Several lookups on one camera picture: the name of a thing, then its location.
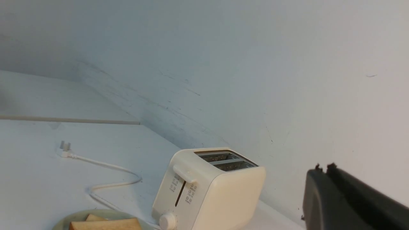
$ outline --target plate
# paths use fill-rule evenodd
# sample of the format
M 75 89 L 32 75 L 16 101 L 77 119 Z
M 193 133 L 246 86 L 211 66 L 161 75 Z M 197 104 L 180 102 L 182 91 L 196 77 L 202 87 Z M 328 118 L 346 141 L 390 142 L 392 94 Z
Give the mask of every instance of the plate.
M 89 214 L 100 216 L 108 220 L 122 220 L 122 219 L 135 218 L 134 216 L 128 213 L 115 211 L 111 209 L 90 209 L 90 210 L 76 212 L 69 216 L 66 216 L 65 218 L 60 220 L 52 228 L 52 230 L 68 230 L 70 227 L 71 221 L 85 221 L 85 219 L 87 219 Z M 154 230 L 154 228 L 150 226 L 149 224 L 147 224 L 145 221 L 139 218 L 138 220 L 139 220 L 139 223 L 141 224 L 142 230 Z

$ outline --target bread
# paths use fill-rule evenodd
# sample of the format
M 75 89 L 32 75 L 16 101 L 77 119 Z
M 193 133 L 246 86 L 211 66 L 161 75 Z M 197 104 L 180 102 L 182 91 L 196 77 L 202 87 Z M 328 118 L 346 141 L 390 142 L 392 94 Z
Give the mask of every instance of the bread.
M 142 230 L 137 218 L 71 222 L 70 230 Z
M 89 214 L 85 221 L 107 221 L 107 219 L 104 219 L 102 217 Z

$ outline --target black plastic device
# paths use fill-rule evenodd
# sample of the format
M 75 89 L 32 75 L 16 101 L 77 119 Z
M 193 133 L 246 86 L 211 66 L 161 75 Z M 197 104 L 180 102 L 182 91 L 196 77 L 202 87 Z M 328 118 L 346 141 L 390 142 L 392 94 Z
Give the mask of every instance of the black plastic device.
M 308 230 L 409 230 L 406 206 L 335 164 L 307 172 L 303 211 Z

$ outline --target toaster dial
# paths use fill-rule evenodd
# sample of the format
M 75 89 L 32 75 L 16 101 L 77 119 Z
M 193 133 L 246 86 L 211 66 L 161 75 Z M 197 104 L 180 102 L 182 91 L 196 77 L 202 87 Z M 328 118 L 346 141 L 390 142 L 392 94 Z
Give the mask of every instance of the toaster dial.
M 173 230 L 176 226 L 176 217 L 170 212 L 161 215 L 159 226 L 162 230 Z

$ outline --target cream toaster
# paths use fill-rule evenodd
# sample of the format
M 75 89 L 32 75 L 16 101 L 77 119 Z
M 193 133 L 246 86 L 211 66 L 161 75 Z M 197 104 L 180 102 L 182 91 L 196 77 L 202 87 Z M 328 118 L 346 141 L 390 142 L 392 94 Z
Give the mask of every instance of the cream toaster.
M 172 157 L 153 203 L 162 230 L 235 230 L 252 218 L 265 168 L 229 148 Z

